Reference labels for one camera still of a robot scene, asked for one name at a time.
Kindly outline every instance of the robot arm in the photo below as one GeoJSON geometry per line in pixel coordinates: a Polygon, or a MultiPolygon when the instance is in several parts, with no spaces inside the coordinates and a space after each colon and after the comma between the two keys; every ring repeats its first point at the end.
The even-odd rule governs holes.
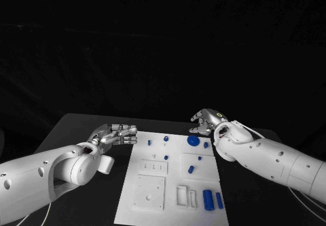
{"type": "Polygon", "coordinates": [[[213,145],[217,154],[275,183],[301,191],[326,204],[326,163],[284,144],[265,139],[254,139],[246,127],[228,122],[215,110],[202,109],[193,116],[199,127],[190,129],[207,135],[213,130],[213,145]]]}
{"type": "Polygon", "coordinates": [[[114,159],[105,156],[112,145],[135,144],[135,126],[104,125],[86,142],[40,152],[0,164],[0,225],[52,203],[85,185],[95,172],[109,173],[114,159]]]}

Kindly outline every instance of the blue object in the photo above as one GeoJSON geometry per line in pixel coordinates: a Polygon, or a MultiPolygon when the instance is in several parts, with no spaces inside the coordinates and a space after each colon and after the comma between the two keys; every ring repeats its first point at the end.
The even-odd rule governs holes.
{"type": "Polygon", "coordinates": [[[222,209],[222,199],[220,199],[220,194],[219,194],[219,192],[216,192],[216,199],[217,199],[219,209],[222,209]]]}
{"type": "Polygon", "coordinates": [[[197,146],[199,145],[199,138],[194,136],[194,135],[190,135],[186,139],[187,143],[192,145],[192,146],[197,146]]]}
{"type": "Polygon", "coordinates": [[[203,190],[202,191],[202,197],[203,197],[205,210],[206,211],[215,210],[215,208],[213,208],[213,200],[212,200],[212,191],[210,190],[203,190]]]}
{"type": "Polygon", "coordinates": [[[192,173],[193,169],[194,169],[194,167],[190,166],[187,172],[192,173]]]}

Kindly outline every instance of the blue cylinder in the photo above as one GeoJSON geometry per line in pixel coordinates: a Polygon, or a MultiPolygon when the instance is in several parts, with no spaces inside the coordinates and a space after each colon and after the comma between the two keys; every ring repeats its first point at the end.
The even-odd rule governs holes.
{"type": "Polygon", "coordinates": [[[222,199],[220,199],[220,194],[219,194],[219,192],[216,192],[216,199],[217,199],[219,209],[222,209],[222,199]]]}
{"type": "Polygon", "coordinates": [[[199,145],[199,138],[194,136],[194,135],[190,135],[186,139],[187,143],[192,145],[192,146],[197,146],[199,145]]]}
{"type": "Polygon", "coordinates": [[[194,167],[190,166],[187,172],[192,173],[193,169],[194,169],[194,167]]]}
{"type": "Polygon", "coordinates": [[[213,208],[213,200],[212,200],[212,191],[210,190],[203,190],[202,191],[202,197],[203,197],[205,210],[206,211],[215,210],[215,208],[213,208]]]}

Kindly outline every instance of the table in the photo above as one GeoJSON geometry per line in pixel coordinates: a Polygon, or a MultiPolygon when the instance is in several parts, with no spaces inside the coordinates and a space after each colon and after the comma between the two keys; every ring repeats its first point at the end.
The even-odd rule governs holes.
{"type": "MultiPolygon", "coordinates": [[[[52,129],[34,153],[85,142],[93,129],[102,124],[135,125],[138,131],[189,136],[194,123],[118,118],[109,116],[66,114],[52,129]]],[[[268,139],[278,141],[275,133],[254,129],[268,139]]],[[[63,194],[52,203],[44,226],[114,225],[119,194],[124,184],[131,145],[114,146],[106,155],[115,159],[108,175],[96,172],[89,183],[63,194]]],[[[229,225],[323,225],[307,211],[285,186],[281,186],[249,170],[238,162],[225,161],[215,151],[220,176],[223,204],[229,225]]],[[[21,226],[40,225],[47,206],[30,214],[21,226]]]]}

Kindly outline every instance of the hole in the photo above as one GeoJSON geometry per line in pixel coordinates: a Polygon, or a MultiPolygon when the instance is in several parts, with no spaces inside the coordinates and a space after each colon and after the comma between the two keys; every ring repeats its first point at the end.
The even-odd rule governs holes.
{"type": "Polygon", "coordinates": [[[8,190],[11,187],[11,181],[5,180],[3,185],[4,185],[4,188],[8,190]]]}
{"type": "Polygon", "coordinates": [[[43,169],[43,167],[39,168],[37,172],[39,172],[39,176],[43,177],[43,175],[44,175],[44,169],[43,169]]]}

